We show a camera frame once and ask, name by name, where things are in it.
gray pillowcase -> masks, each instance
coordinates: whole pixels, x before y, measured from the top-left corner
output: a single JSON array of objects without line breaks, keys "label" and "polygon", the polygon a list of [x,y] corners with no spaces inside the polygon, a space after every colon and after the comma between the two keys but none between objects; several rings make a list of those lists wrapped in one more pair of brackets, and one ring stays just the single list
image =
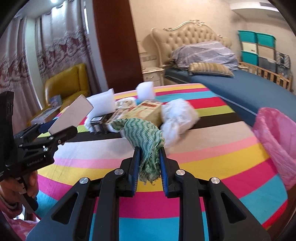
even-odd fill
[{"label": "gray pillowcase", "polygon": [[181,46],[172,52],[171,61],[181,69],[188,69],[191,63],[205,62],[223,64],[232,71],[239,70],[236,55],[218,41]]}]

cardboard box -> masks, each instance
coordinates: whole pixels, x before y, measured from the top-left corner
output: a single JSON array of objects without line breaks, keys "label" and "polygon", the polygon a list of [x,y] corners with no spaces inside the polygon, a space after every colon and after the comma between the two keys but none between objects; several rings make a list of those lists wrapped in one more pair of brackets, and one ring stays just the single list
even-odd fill
[{"label": "cardboard box", "polygon": [[90,113],[94,107],[80,95],[68,108],[59,116],[55,123],[49,128],[48,132],[53,135],[70,126],[77,127],[80,122]]},{"label": "cardboard box", "polygon": [[61,106],[46,109],[40,115],[31,120],[31,125],[52,121],[59,114],[60,108]]},{"label": "cardboard box", "polygon": [[161,105],[162,103],[155,100],[145,100],[131,111],[127,112],[121,118],[138,118],[152,122],[157,127],[162,124],[161,120]]}]

striped bedspread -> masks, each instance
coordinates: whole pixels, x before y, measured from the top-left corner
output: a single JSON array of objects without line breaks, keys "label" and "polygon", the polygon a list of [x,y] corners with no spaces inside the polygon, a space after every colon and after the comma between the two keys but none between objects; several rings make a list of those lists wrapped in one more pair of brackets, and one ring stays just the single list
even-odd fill
[{"label": "striped bedspread", "polygon": [[[264,228],[283,213],[285,187],[262,145],[250,128],[213,92],[201,84],[156,87],[156,99],[187,100],[201,119],[166,150],[181,169],[208,180],[220,178]],[[136,96],[135,91],[116,94],[117,99]],[[55,153],[55,163],[39,170],[37,215],[42,218],[81,177],[97,179],[118,168],[133,154],[119,134],[94,135],[81,123],[79,133]],[[208,240],[202,205],[205,238]],[[139,182],[133,198],[120,199],[120,241],[178,240],[179,199],[167,199],[161,180]]]}]

metal screw cap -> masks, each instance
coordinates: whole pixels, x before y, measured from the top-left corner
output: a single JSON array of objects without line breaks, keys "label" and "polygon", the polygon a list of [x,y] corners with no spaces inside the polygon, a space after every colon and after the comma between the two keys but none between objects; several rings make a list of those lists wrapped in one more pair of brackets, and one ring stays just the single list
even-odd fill
[{"label": "metal screw cap", "polygon": [[119,168],[119,169],[116,169],[114,171],[114,173],[115,173],[115,175],[121,175],[121,174],[123,174],[123,170]]},{"label": "metal screw cap", "polygon": [[176,173],[177,173],[178,176],[183,176],[183,175],[185,175],[185,171],[182,170],[182,169],[177,170]]},{"label": "metal screw cap", "polygon": [[83,178],[80,178],[79,183],[86,184],[86,183],[88,183],[88,181],[89,181],[89,179],[87,177],[83,177]]},{"label": "metal screw cap", "polygon": [[218,184],[220,182],[220,179],[217,177],[212,177],[211,182],[214,184]]}]

beige headboard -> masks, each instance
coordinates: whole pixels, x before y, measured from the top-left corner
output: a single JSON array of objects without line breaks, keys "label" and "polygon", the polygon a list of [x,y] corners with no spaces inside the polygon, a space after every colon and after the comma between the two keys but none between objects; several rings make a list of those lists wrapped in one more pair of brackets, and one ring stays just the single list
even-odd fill
[{"label": "beige headboard", "polygon": [[172,51],[182,45],[196,44],[217,40],[230,48],[231,40],[217,35],[209,26],[199,20],[189,20],[176,28],[153,28],[151,37],[154,40],[159,55],[160,67],[170,65]]}]

